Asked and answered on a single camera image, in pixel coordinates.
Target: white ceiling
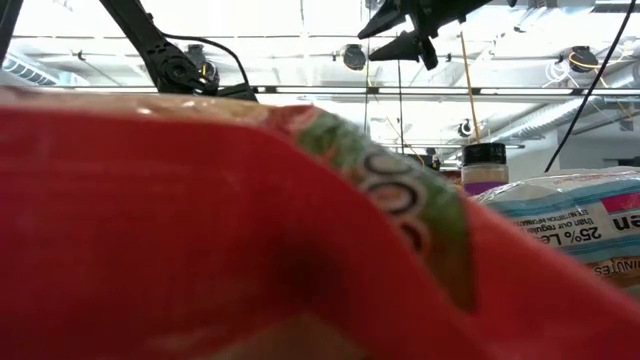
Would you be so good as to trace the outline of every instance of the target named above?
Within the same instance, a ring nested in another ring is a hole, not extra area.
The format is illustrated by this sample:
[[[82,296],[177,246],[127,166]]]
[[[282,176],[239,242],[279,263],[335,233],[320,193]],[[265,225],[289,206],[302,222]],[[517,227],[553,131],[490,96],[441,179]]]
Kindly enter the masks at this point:
[[[247,69],[252,85],[288,86],[374,86],[397,87],[398,66],[403,87],[464,87],[462,47],[459,25],[441,28],[434,40],[440,65],[426,71],[421,63],[371,63],[367,72],[347,69],[339,56],[347,44],[375,49],[388,43],[398,29],[371,40],[355,35],[366,24],[369,12],[361,0],[142,0],[154,15],[156,25],[165,32],[211,38],[233,49]],[[531,24],[523,24],[525,33],[513,30],[526,7],[511,9],[492,3],[468,16],[464,24],[470,74],[475,87],[526,87],[543,85],[575,86],[551,83],[545,71],[555,57],[572,46],[588,45],[604,57],[622,20],[622,14],[593,14],[572,11],[548,11]],[[410,30],[403,25],[401,30]],[[621,49],[626,55],[607,69],[612,73],[635,61],[640,18],[632,16]],[[186,49],[187,42],[176,42]],[[87,63],[77,58],[82,51]],[[205,51],[219,66],[222,84],[239,83],[241,77],[231,57],[211,47]],[[98,0],[24,0],[14,32],[10,52],[24,56],[43,71],[88,86],[152,86],[136,50],[109,17]],[[452,55],[447,63],[444,56]],[[593,74],[572,74],[586,87]],[[399,130],[399,99],[373,96],[262,95],[261,100],[276,105],[314,103],[339,113],[363,126],[365,105],[371,135],[381,141],[394,141]],[[480,102],[476,112],[484,131],[495,131],[541,104],[500,101]],[[460,140],[456,125],[471,117],[468,103],[424,101],[402,102],[407,142]]]

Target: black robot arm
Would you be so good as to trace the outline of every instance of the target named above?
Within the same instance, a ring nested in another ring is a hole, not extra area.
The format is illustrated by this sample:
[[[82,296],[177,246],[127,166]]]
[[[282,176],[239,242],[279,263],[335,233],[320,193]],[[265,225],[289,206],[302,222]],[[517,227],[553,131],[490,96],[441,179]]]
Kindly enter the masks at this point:
[[[422,59],[427,70],[438,65],[436,50],[429,38],[438,36],[438,29],[452,21],[464,22],[467,14],[490,0],[385,0],[380,10],[358,34],[366,39],[405,22],[408,15],[414,31],[403,32],[389,44],[370,54],[371,61]],[[507,1],[510,6],[516,0]]]
[[[100,0],[136,48],[158,92],[256,100],[249,84],[219,90],[219,79],[203,74],[189,56],[153,24],[139,0]]]

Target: ceiling duct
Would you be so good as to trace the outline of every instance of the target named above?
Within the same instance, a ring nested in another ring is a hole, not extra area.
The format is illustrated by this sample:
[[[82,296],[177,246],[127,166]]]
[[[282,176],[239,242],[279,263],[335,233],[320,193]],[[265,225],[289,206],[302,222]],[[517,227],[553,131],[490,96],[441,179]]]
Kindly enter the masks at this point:
[[[568,16],[592,11],[594,0],[529,0],[527,9],[513,27],[516,32],[527,32],[544,27],[544,22],[564,21]]]
[[[640,62],[635,62],[620,71],[607,75],[607,82],[611,88],[640,87]],[[547,131],[570,123],[582,101],[583,98],[578,97],[562,104],[547,105],[494,132],[491,134],[490,139],[491,141],[504,141],[509,138],[530,138],[542,135]],[[602,108],[605,105],[602,96],[591,96],[582,112],[582,116],[591,115],[598,111],[596,107]]]
[[[626,14],[627,11],[629,11],[629,1],[620,0],[596,0],[591,10],[596,14]],[[633,8],[633,12],[640,12],[640,8]]]
[[[30,83],[42,86],[58,85],[59,80],[53,75],[37,69],[33,65],[27,64],[19,58],[7,54],[2,62],[2,71],[16,75]]]
[[[29,87],[36,86],[36,84],[19,78],[12,73],[0,70],[0,86]]]

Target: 25% less text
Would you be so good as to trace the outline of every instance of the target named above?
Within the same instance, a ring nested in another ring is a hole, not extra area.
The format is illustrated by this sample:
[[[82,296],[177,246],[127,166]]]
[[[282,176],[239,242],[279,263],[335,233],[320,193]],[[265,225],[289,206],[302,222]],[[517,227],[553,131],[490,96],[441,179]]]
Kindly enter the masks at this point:
[[[545,244],[557,244],[558,246],[569,245],[598,240],[602,238],[598,227],[593,226],[580,230],[565,231],[563,233],[547,234],[540,236],[540,241]]]

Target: red plastic packaging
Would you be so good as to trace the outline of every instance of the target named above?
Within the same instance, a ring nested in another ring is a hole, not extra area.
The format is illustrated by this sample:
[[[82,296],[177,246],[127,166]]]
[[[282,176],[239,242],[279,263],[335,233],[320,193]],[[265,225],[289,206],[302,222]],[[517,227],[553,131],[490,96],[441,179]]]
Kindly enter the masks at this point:
[[[262,130],[0,119],[3,359],[243,358],[213,354],[301,314],[375,359],[638,352],[635,303],[469,200],[464,314],[384,214]],[[296,358],[281,349],[259,358]]]

